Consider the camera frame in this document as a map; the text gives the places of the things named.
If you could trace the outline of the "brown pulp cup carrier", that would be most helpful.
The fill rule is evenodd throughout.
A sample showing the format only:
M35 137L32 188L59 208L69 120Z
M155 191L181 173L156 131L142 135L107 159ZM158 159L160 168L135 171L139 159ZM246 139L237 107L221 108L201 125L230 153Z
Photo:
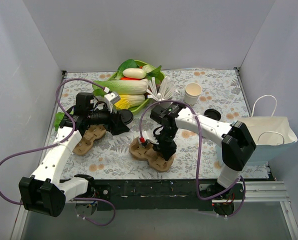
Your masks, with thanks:
M154 150L151 143L142 146L138 137L129 145L129 152L137 160L147 161L151 168L159 172L168 171L175 159L175 156L173 155L169 160L165 160L161 153Z
M93 147L96 140L101 139L106 134L106 129L103 125L92 125L84 133L80 142L73 149L73 153L78 156L86 155Z

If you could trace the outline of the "white paper bag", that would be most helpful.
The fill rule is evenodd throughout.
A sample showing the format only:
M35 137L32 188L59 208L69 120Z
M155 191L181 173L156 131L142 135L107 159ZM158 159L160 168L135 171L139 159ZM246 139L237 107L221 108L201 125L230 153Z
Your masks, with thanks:
M256 150L245 164L248 167L265 165L298 141L296 134L290 128L288 118L275 116L277 101L270 116L255 116L256 104L257 102L253 104L251 116L235 119L246 124L256 143Z

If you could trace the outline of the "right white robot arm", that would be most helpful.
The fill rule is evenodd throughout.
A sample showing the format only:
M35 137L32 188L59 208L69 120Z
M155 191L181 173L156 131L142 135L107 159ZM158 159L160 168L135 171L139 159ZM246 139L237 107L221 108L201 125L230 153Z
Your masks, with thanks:
M199 139L207 139L221 149L224 166L210 195L226 199L234 192L233 184L251 158L257 146L245 123L220 122L204 115L197 115L190 106L173 102L167 108L156 105L150 118L162 128L153 133L153 149L168 160L177 150L174 141L179 129L198 134Z

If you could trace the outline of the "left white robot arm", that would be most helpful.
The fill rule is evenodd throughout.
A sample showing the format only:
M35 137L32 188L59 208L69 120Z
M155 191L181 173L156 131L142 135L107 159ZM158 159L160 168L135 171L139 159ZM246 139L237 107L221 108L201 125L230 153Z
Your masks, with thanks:
M103 108L98 109L93 94L77 94L75 105L66 111L60 121L55 147L47 152L32 175L23 177L18 184L26 210L57 217L66 202L76 197L90 200L95 196L93 177L77 174L61 182L61 174L74 148L91 126L101 125L113 136L130 130L128 125L133 120L131 111L113 109L119 100L116 92L110 92L104 96Z

